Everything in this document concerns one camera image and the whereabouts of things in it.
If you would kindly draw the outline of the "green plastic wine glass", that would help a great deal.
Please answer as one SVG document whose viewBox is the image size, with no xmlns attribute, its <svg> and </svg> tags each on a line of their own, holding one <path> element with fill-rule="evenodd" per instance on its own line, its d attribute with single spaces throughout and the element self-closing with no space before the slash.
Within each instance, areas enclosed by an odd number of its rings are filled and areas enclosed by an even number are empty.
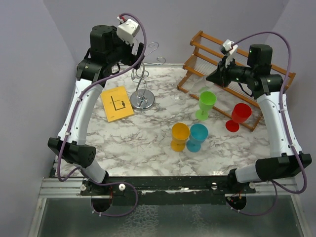
<svg viewBox="0 0 316 237">
<path fill-rule="evenodd" d="M 198 105 L 199 110 L 196 111 L 196 118 L 200 121 L 208 119 L 209 111 L 214 107 L 217 96 L 211 91 L 204 91 L 200 94 Z"/>
</svg>

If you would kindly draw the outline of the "blue plastic wine glass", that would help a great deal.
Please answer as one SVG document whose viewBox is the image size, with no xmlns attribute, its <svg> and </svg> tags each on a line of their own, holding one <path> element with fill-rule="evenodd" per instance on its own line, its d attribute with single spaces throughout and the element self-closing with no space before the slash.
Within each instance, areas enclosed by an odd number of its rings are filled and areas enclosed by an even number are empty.
<svg viewBox="0 0 316 237">
<path fill-rule="evenodd" d="M 187 149 L 196 153 L 201 149 L 202 143 L 208 138 L 208 129 L 205 125 L 197 123 L 190 128 L 190 137 L 186 143 Z"/>
</svg>

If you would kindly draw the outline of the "chrome wine glass rack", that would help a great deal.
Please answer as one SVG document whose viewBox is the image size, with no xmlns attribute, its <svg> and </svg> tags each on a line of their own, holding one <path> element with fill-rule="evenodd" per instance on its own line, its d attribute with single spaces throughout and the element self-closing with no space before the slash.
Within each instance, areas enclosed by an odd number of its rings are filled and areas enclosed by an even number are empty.
<svg viewBox="0 0 316 237">
<path fill-rule="evenodd" d="M 137 83 L 135 91 L 130 96 L 130 103 L 132 108 L 137 111 L 146 111 L 153 107 L 155 103 L 154 94 L 147 89 L 146 78 L 149 72 L 145 69 L 145 65 L 160 66 L 166 63 L 164 57 L 157 57 L 157 62 L 142 62 L 140 66 L 140 73 L 136 69 L 132 70 L 131 80 Z"/>
</svg>

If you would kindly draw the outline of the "yellow book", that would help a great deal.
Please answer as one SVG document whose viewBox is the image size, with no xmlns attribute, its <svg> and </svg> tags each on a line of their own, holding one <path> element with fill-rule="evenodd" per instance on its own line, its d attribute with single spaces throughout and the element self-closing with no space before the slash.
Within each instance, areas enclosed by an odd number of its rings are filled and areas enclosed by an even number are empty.
<svg viewBox="0 0 316 237">
<path fill-rule="evenodd" d="M 105 90 L 100 96 L 108 122 L 134 115 L 134 109 L 124 86 Z"/>
</svg>

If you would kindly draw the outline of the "red plastic wine glass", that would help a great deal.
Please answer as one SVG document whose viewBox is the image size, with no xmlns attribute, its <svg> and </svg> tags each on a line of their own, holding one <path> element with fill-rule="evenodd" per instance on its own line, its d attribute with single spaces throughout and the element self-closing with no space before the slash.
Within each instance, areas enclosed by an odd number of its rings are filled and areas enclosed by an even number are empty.
<svg viewBox="0 0 316 237">
<path fill-rule="evenodd" d="M 252 114 L 252 109 L 245 103 L 238 103 L 232 111 L 232 119 L 225 124 L 229 132 L 237 132 L 239 125 L 244 123 Z"/>
</svg>

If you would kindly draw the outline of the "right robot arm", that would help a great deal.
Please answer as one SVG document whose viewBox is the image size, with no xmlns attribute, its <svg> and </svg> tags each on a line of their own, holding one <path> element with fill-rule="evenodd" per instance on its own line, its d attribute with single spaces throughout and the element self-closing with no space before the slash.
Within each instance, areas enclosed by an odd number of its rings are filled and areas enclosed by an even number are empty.
<svg viewBox="0 0 316 237">
<path fill-rule="evenodd" d="M 246 66 L 235 63 L 237 46 L 231 41 L 221 46 L 223 59 L 207 81 L 227 87 L 232 81 L 244 83 L 251 90 L 263 114 L 270 141 L 270 158 L 258 159 L 255 164 L 233 171 L 227 188 L 238 193 L 248 182 L 270 181 L 294 177 L 311 164 L 310 154 L 302 152 L 285 108 L 286 95 L 282 90 L 283 78 L 271 74 L 273 49 L 265 44 L 252 44 Z"/>
</svg>

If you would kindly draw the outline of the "clear wine glass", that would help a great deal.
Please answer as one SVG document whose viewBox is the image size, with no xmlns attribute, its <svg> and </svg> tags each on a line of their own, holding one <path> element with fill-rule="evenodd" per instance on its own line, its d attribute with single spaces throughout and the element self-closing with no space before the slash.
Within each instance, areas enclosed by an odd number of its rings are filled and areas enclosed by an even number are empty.
<svg viewBox="0 0 316 237">
<path fill-rule="evenodd" d="M 192 86 L 188 89 L 187 93 L 178 93 L 174 96 L 174 102 L 178 105 L 185 105 L 186 101 L 189 99 L 190 95 L 200 95 L 205 91 L 210 90 L 210 86 L 207 86 L 207 76 L 198 78 L 193 82 Z"/>
</svg>

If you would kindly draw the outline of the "yellow plastic wine glass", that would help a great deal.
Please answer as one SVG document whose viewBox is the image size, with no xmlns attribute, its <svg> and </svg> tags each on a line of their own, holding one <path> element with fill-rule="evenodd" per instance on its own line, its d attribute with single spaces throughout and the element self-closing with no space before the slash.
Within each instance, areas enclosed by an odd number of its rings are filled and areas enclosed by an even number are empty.
<svg viewBox="0 0 316 237">
<path fill-rule="evenodd" d="M 171 149 L 175 152 L 181 152 L 186 146 L 187 139 L 190 135 L 190 129 L 184 123 L 176 123 L 171 130 L 172 141 Z"/>
</svg>

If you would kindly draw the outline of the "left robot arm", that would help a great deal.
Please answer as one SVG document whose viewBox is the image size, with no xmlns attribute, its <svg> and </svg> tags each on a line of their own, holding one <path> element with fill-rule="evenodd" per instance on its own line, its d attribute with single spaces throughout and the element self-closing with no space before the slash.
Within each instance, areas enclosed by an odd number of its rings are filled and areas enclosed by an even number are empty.
<svg viewBox="0 0 316 237">
<path fill-rule="evenodd" d="M 95 160 L 95 147 L 86 144 L 87 127 L 106 81 L 123 74 L 113 73 L 112 67 L 119 63 L 127 65 L 128 70 L 140 67 L 147 43 L 140 43 L 136 54 L 132 49 L 135 36 L 143 30 L 141 23 L 92 28 L 90 48 L 77 65 L 75 93 L 66 120 L 57 137 L 48 140 L 48 147 L 58 156 L 58 161 L 73 164 L 93 181 L 92 189 L 99 195 L 109 189 L 108 173 Z"/>
</svg>

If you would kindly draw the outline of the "wooden shelf rack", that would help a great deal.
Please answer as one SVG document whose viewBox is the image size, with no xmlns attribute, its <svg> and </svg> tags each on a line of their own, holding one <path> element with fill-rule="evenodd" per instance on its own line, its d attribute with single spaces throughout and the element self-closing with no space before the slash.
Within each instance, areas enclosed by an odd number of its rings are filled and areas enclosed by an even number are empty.
<svg viewBox="0 0 316 237">
<path fill-rule="evenodd" d="M 189 82 L 194 82 L 194 76 L 196 77 L 203 77 L 207 76 L 210 73 L 212 73 L 217 68 L 217 64 L 220 61 L 220 59 L 223 58 L 223 54 L 220 52 L 219 49 L 217 49 L 218 46 L 221 46 L 224 42 L 222 40 L 219 40 L 217 38 L 214 38 L 203 31 L 199 31 L 190 41 L 190 45 L 194 46 L 194 51 L 192 55 L 189 57 L 189 59 L 184 63 L 183 69 L 187 70 L 185 76 L 183 79 L 178 83 L 176 88 L 184 93 L 188 93 L 189 89 L 185 89 L 184 85 L 185 82 L 189 80 Z M 247 63 L 248 59 L 248 52 L 237 49 L 236 55 L 235 55 L 235 62 L 236 65 L 239 66 L 248 66 Z M 286 74 L 286 69 L 282 69 L 274 64 L 272 64 L 271 68 L 272 74 Z M 288 75 L 288 82 L 285 86 L 285 89 L 288 89 L 296 74 L 295 73 L 289 73 Z M 249 105 L 252 105 L 256 108 L 259 108 L 259 105 L 253 98 L 250 98 L 248 95 L 246 95 L 245 92 L 241 90 L 240 87 L 236 84 L 236 82 L 232 82 L 228 87 L 223 88 L 226 92 L 236 96 L 237 98 L 247 102 Z M 215 106 L 215 110 L 222 113 L 223 115 L 231 118 L 230 112 L 225 112 L 224 110 L 221 110 L 219 107 Z M 248 128 L 250 131 L 254 131 L 257 124 L 259 123 L 260 119 L 263 117 L 262 113 L 259 112 L 259 115 L 254 117 L 253 124 L 249 124 L 249 122 L 244 122 L 241 125 Z"/>
</svg>

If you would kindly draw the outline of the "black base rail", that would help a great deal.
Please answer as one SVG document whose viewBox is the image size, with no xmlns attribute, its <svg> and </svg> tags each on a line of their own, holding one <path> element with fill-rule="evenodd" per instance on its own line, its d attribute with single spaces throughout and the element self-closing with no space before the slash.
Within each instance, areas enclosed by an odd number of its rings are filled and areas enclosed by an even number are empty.
<svg viewBox="0 0 316 237">
<path fill-rule="evenodd" d="M 84 179 L 81 196 L 110 199 L 114 205 L 224 205 L 225 196 L 253 194 L 248 183 L 220 176 L 110 176 L 105 186 Z"/>
</svg>

